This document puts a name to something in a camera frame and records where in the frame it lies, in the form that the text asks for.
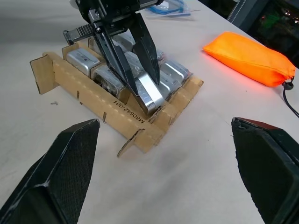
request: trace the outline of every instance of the silver battery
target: silver battery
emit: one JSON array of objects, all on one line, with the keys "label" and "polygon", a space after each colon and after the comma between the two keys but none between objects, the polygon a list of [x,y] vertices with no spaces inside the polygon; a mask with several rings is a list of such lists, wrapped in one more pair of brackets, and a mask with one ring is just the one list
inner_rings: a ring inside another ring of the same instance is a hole
[{"label": "silver battery", "polygon": [[180,87],[182,87],[182,85],[178,80],[175,80],[166,75],[164,72],[160,71],[160,84],[158,88],[164,99],[168,100],[172,93],[174,93]]},{"label": "silver battery", "polygon": [[[126,49],[122,44],[116,42],[115,40],[112,40],[112,42],[113,42],[113,44],[114,44],[115,46],[120,46],[121,49],[122,49],[122,51],[123,51],[124,53],[127,52],[127,49]],[[94,52],[98,53],[100,56],[102,56],[102,53],[101,53],[101,51],[100,51],[100,49],[99,49],[97,43],[94,41],[94,38],[93,38],[93,37],[91,37],[91,38],[89,39],[89,48],[90,48],[91,50],[93,50]]]},{"label": "silver battery", "polygon": [[128,30],[122,34],[118,34],[112,37],[115,41],[122,44],[127,51],[133,51],[133,47],[136,44],[131,32]]},{"label": "silver battery", "polygon": [[69,52],[66,60],[89,78],[91,78],[90,70],[100,64],[99,59],[83,48]]},{"label": "silver battery", "polygon": [[166,60],[161,65],[160,70],[178,80],[182,85],[191,76],[191,72],[187,68],[173,60]]},{"label": "silver battery", "polygon": [[139,94],[136,97],[137,102],[146,115],[153,115],[164,104],[164,98],[158,87],[147,72],[140,74],[135,83]]},{"label": "silver battery", "polygon": [[136,54],[128,51],[125,53],[125,56],[130,65],[134,78],[137,78],[141,73],[145,72]]},{"label": "silver battery", "polygon": [[125,86],[120,82],[115,74],[113,74],[107,65],[103,65],[95,69],[92,76],[94,77],[94,81],[103,89],[114,97],[120,99],[121,92],[125,89]]}]

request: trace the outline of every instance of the plastic bag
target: plastic bag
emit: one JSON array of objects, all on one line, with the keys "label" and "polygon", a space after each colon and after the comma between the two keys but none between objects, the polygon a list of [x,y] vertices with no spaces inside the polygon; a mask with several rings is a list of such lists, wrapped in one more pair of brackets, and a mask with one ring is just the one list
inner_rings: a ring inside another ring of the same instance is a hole
[{"label": "plastic bag", "polygon": [[164,0],[158,6],[152,6],[146,9],[146,17],[160,16],[189,16],[191,11],[183,0]]},{"label": "plastic bag", "polygon": [[269,87],[295,76],[295,66],[282,54],[239,34],[224,32],[203,50],[241,74]]}]

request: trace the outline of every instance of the foil-wrapped battery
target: foil-wrapped battery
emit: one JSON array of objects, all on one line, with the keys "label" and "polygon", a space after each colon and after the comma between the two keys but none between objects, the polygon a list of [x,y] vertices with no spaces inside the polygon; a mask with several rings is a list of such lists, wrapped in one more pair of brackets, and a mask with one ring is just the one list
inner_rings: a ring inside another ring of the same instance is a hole
[{"label": "foil-wrapped battery", "polygon": [[95,83],[121,102],[126,103],[128,101],[130,91],[121,83],[107,65],[97,67],[92,71],[92,76]]},{"label": "foil-wrapped battery", "polygon": [[83,48],[69,52],[66,60],[89,78],[91,78],[91,69],[100,64],[99,59]]},{"label": "foil-wrapped battery", "polygon": [[136,100],[147,116],[153,115],[164,104],[164,98],[158,87],[147,72],[141,73],[136,79],[139,96]]},{"label": "foil-wrapped battery", "polygon": [[168,100],[169,97],[180,87],[182,87],[182,85],[178,80],[175,80],[160,71],[160,84],[158,89],[165,100]]},{"label": "foil-wrapped battery", "polygon": [[166,60],[161,65],[160,70],[173,79],[178,80],[182,85],[192,75],[187,68],[173,60]]}]

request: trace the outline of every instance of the clear plastic bag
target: clear plastic bag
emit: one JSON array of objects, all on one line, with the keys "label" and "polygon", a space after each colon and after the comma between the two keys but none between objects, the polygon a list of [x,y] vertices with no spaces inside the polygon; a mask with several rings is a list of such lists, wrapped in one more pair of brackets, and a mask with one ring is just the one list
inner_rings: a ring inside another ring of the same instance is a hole
[{"label": "clear plastic bag", "polygon": [[146,17],[160,16],[189,16],[190,8],[184,0],[164,0],[158,6],[152,6],[146,9]]}]

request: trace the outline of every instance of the blue cable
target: blue cable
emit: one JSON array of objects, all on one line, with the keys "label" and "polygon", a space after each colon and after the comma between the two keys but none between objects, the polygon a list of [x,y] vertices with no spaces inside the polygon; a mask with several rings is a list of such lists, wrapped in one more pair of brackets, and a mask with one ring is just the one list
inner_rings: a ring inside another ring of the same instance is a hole
[{"label": "blue cable", "polygon": [[173,0],[173,1],[177,1],[180,4],[180,7],[172,10],[161,10],[161,9],[157,9],[155,6],[152,6],[149,7],[148,10],[150,10],[153,13],[161,14],[161,15],[168,15],[170,13],[175,13],[175,12],[183,13],[184,6],[185,6],[184,2],[181,0]]}]

